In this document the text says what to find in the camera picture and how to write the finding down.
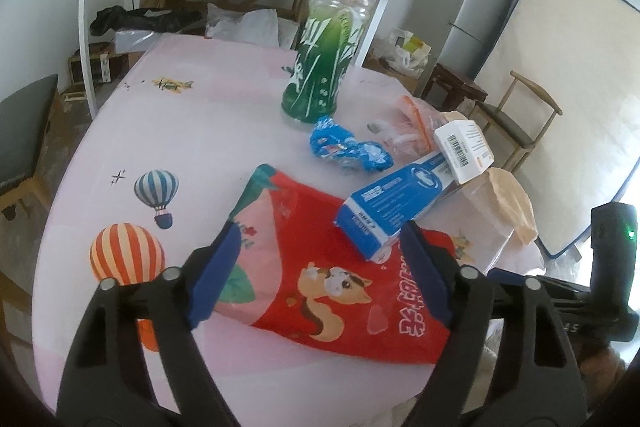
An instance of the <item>red snack bag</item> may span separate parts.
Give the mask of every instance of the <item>red snack bag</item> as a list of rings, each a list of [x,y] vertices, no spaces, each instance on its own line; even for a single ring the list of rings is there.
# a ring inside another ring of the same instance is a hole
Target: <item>red snack bag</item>
[[[383,264],[364,261],[334,225],[341,204],[260,166],[232,213],[242,247],[216,311],[318,349],[436,362],[449,331],[429,314],[399,244]],[[425,234],[453,255],[448,235]]]

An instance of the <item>hot air balloon print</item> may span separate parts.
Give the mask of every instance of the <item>hot air balloon print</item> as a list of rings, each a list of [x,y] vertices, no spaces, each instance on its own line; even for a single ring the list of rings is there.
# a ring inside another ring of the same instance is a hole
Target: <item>hot air balloon print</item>
[[[166,206],[178,191],[178,178],[168,171],[149,171],[138,178],[133,190],[140,201],[156,211],[156,225],[163,230],[170,229],[174,217],[167,211]]]
[[[91,245],[91,268],[98,281],[113,277],[120,285],[148,282],[164,270],[164,250],[147,230],[130,223],[111,225]],[[158,351],[151,321],[138,321],[143,346]]]

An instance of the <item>orange striped balloon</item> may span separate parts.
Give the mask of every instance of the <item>orange striped balloon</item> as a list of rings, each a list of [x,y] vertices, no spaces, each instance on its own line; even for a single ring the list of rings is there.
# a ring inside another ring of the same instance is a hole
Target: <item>orange striped balloon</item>
[[[91,268],[98,281],[113,277],[121,285],[148,282],[164,270],[164,250],[147,230],[130,223],[111,225],[91,245]],[[158,351],[151,321],[138,321],[138,335],[150,351]]]

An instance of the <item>plastic bottle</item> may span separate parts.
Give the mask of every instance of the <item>plastic bottle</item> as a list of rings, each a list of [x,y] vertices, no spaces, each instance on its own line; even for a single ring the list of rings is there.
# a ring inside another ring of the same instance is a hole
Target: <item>plastic bottle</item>
[[[282,109],[290,117],[316,123],[336,109],[338,87],[375,0],[309,0],[294,71],[282,96]]]

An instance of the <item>green bottle label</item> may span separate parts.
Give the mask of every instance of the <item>green bottle label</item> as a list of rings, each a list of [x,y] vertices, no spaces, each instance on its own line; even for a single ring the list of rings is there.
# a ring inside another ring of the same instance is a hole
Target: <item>green bottle label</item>
[[[335,112],[340,82],[364,29],[353,10],[326,16],[331,11],[318,7],[309,14],[291,81],[282,96],[284,112],[306,123]]]

